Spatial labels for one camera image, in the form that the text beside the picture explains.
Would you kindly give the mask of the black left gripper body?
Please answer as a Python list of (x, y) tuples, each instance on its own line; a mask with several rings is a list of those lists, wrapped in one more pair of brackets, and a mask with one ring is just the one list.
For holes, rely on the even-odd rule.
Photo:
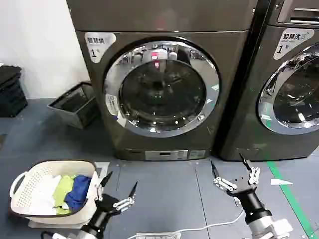
[(110, 218), (119, 214), (113, 207), (115, 203), (119, 202), (119, 199), (103, 193), (102, 200), (95, 202), (97, 208), (88, 225), (94, 229), (104, 230)]

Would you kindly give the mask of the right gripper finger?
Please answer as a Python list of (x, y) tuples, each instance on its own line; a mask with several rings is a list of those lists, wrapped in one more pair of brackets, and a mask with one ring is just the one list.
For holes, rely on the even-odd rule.
[(213, 161), (210, 161), (211, 163), (211, 168), (212, 168), (212, 174), (214, 176), (213, 182), (215, 184), (216, 187), (218, 187), (220, 190), (223, 191), (228, 191), (228, 192), (233, 192), (234, 190), (237, 189), (237, 185), (222, 178), (219, 175), (219, 172), (216, 168), (216, 166), (214, 165)]
[(243, 164), (246, 166), (247, 170), (249, 171), (249, 185), (257, 185), (259, 183), (259, 177), (261, 169), (260, 167), (254, 167), (249, 159), (246, 159), (242, 153), (239, 153)]

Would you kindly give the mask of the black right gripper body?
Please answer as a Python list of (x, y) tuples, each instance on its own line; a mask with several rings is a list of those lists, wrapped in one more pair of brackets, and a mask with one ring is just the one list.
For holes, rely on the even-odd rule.
[(227, 194), (240, 200), (246, 214), (246, 223), (251, 223), (263, 217), (272, 215), (272, 213), (265, 208), (257, 197), (256, 185), (249, 185), (248, 179), (244, 177), (231, 180), (231, 183), (236, 184), (237, 188), (233, 189), (233, 191), (227, 191)]

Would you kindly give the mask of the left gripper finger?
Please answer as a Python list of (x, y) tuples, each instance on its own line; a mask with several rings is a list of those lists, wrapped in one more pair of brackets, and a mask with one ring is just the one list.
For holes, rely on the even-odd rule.
[(117, 211), (125, 211), (129, 207), (131, 207), (135, 203), (135, 196), (136, 196), (136, 188), (138, 185), (138, 181), (134, 184), (131, 192), (129, 193), (128, 197), (118, 201), (113, 204), (113, 208), (115, 208)]
[(112, 174), (113, 174), (113, 172), (111, 171), (97, 185), (95, 185), (96, 193), (97, 193), (96, 197), (95, 197), (96, 201), (103, 201), (104, 187), (106, 186), (106, 184), (110, 180)]

